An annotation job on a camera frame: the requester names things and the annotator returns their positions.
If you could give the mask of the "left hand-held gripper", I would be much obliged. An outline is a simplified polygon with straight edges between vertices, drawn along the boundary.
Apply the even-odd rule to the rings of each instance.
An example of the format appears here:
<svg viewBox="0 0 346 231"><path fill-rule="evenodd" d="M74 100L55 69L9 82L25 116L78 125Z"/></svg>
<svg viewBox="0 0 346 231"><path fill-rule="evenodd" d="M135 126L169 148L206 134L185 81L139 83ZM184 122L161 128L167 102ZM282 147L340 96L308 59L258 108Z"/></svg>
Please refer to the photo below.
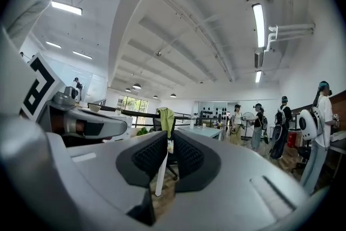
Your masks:
<svg viewBox="0 0 346 231"><path fill-rule="evenodd" d="M76 89L67 87L41 54L28 63L35 80L22 104L21 113L46 132L85 139L105 139L123 135L125 120L74 109Z"/></svg>

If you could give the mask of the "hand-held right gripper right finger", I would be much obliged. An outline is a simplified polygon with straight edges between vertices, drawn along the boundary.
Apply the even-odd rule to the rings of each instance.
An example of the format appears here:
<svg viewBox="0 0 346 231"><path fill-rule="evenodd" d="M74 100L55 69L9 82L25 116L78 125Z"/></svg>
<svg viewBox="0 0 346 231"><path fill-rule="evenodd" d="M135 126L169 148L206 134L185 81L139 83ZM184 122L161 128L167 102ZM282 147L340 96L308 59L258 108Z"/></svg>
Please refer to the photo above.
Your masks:
<svg viewBox="0 0 346 231"><path fill-rule="evenodd" d="M298 230L307 194L289 175L241 146L175 133L180 179L173 230Z"/></svg>

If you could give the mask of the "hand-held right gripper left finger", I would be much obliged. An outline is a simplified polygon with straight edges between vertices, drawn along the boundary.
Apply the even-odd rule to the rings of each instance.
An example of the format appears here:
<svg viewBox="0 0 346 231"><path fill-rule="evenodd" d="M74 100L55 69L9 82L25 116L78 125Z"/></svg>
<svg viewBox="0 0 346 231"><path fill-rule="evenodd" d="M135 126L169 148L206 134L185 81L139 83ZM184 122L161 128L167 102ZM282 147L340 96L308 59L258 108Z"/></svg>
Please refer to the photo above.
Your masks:
<svg viewBox="0 0 346 231"><path fill-rule="evenodd" d="M164 131L129 140L66 148L54 139L54 165L67 207L66 226L166 226L155 218L150 182L167 153Z"/></svg>

